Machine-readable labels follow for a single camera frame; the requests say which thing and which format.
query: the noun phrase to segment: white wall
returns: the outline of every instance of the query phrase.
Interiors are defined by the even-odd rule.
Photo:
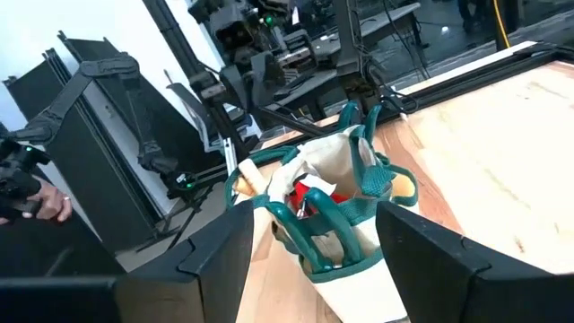
[[[200,27],[187,13],[185,0],[167,2],[198,58],[219,70],[221,58],[213,52],[213,44],[205,39]],[[163,70],[170,72],[174,82],[187,85],[186,77],[140,0],[4,1],[0,21],[3,22],[0,24],[0,78],[22,76],[42,62],[41,53],[48,48],[55,48],[74,72],[77,64],[57,38],[60,30],[68,38],[106,37],[116,48],[135,57],[142,74],[190,120],[179,99],[165,89],[168,80]],[[117,116],[105,111],[103,107],[109,103],[95,86],[85,94],[157,204],[168,212],[176,201],[165,197],[166,188],[158,176],[137,165],[135,138]],[[26,123],[4,86],[0,86],[0,120],[10,130],[21,128]],[[71,193],[53,165],[46,167],[45,172],[59,187]]]

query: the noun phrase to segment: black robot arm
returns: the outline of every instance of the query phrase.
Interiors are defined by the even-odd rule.
[[[178,162],[166,157],[153,138],[149,114],[142,98],[139,65],[135,58],[127,53],[99,61],[81,62],[78,71],[56,99],[30,120],[24,129],[9,133],[7,138],[14,141],[28,141],[31,144],[50,144],[57,136],[66,114],[91,81],[110,77],[117,77],[126,88],[126,96],[138,132],[138,163],[146,170],[172,177]]]

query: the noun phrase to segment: metal rod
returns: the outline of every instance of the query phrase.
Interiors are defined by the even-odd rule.
[[[143,0],[187,78],[204,71],[165,0]]]
[[[317,127],[315,125],[306,125],[302,122],[293,120],[292,118],[287,117],[281,113],[275,112],[273,110],[258,107],[255,107],[254,109],[256,109],[259,112],[261,118],[268,118],[270,120],[276,121],[282,125],[286,125],[287,127],[290,127],[293,130],[297,130],[303,134],[311,136],[322,136],[327,134],[327,131],[325,129],[322,129],[321,127]]]
[[[231,122],[230,116],[219,102],[208,102],[208,107],[210,107],[209,113],[212,116],[213,122],[217,127],[220,135],[223,138],[229,138],[235,145],[237,149],[238,160],[243,161],[249,157],[249,150],[245,146],[243,139],[239,135],[239,132]]]
[[[337,60],[337,75],[359,73],[362,69],[359,51],[362,36],[357,0],[333,0],[333,7],[341,44],[341,53]]]

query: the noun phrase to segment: finger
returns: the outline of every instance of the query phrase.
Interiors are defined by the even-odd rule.
[[[70,215],[72,215],[72,200],[70,200],[70,197],[65,196],[64,201],[62,201],[62,211],[57,216],[57,220],[64,222]]]
[[[34,194],[33,196],[28,196],[26,197],[27,200],[29,201],[37,201],[39,202],[42,199],[42,196],[40,194]]]
[[[39,209],[38,214],[36,217],[39,219],[51,219],[57,214],[62,211],[62,201],[64,200],[64,196],[60,192],[55,192],[55,194],[51,194],[45,197],[42,200],[42,207]]]

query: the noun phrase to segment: wooden board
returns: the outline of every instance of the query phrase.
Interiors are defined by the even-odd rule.
[[[519,44],[401,92],[443,82],[533,44]],[[417,176],[424,216],[537,266],[553,257],[541,266],[551,272],[574,268],[562,258],[574,247],[568,217],[574,206],[552,199],[568,195],[566,185],[574,177],[567,167],[574,159],[567,146],[574,124],[574,93],[568,94],[573,73],[572,66],[552,64],[443,102],[407,122],[379,127],[375,148]],[[297,135],[283,135],[265,147]],[[276,167],[278,163],[260,171],[268,177]],[[549,170],[560,170],[560,176],[546,175]],[[237,322],[338,322],[268,233],[252,258]]]
[[[421,213],[551,273],[574,271],[574,66],[554,62],[386,124]]]

